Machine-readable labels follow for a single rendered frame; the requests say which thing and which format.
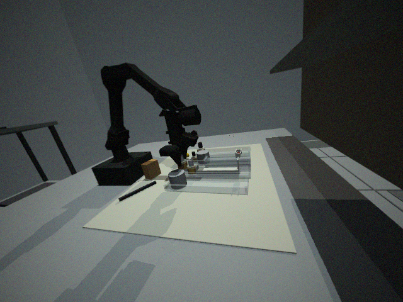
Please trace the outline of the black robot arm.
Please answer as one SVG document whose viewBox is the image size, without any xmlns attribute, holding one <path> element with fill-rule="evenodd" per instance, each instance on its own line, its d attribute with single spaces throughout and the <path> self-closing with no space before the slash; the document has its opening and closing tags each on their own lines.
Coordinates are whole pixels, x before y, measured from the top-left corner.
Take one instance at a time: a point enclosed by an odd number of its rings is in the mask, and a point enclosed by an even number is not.
<svg viewBox="0 0 403 302">
<path fill-rule="evenodd" d="M 104 66 L 101 69 L 101 78 L 109 94 L 111 126 L 107 132 L 105 148 L 112 151 L 114 156 L 112 162 L 124 161 L 131 157 L 125 146 L 128 145 L 128 138 L 130 138 L 129 130 L 126 130 L 123 125 L 122 91 L 127 79 L 133 79 L 153 96 L 155 102 L 162 108 L 159 116 L 165 117 L 167 128 L 176 128 L 182 124 L 189 126 L 201 123 L 201 113 L 197 105 L 186 107 L 177 93 L 160 86 L 134 64 Z M 181 142 L 183 142 L 194 147 L 197 140 L 198 135 L 195 130 L 191 133 L 180 131 L 178 134 L 178 145 L 182 145 Z"/>
</svg>

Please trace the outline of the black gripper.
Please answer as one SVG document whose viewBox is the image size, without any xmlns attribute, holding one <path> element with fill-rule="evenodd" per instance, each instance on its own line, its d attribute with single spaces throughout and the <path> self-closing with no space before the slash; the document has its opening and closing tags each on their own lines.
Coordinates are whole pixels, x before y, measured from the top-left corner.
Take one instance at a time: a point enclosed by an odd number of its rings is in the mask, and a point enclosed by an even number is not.
<svg viewBox="0 0 403 302">
<path fill-rule="evenodd" d="M 181 155 L 186 159 L 187 149 L 189 147 L 189 145 L 184 144 L 183 142 L 181 142 L 182 145 L 178 145 L 178 134 L 180 131 L 183 133 L 185 128 L 182 126 L 168 128 L 166 134 L 169 134 L 169 145 L 166 145 L 159 150 L 161 157 L 170 156 L 179 167 L 181 167 Z"/>
</svg>

